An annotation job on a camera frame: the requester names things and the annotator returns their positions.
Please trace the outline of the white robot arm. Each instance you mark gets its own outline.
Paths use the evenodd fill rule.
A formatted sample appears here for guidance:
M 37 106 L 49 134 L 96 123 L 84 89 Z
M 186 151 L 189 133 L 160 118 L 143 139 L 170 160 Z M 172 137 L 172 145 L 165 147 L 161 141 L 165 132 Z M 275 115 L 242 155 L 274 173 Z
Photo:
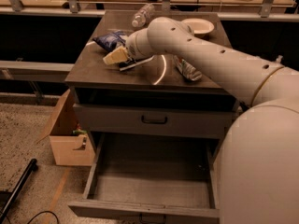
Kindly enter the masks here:
M 158 17 L 105 63 L 173 54 L 233 95 L 238 115 L 220 149 L 220 224 L 299 224 L 299 72 L 197 38 Z

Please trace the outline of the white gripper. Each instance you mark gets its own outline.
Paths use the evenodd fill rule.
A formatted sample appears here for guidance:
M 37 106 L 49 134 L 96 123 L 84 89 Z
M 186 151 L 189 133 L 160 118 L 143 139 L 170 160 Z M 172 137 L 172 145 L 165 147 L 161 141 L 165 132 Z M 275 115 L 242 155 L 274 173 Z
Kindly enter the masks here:
M 111 51 L 103 58 L 103 62 L 106 65 L 111 65 L 126 62 L 129 56 L 135 60 L 140 60 L 155 54 L 148 40 L 147 29 L 138 30 L 129 35 L 125 47 L 117 47 Z

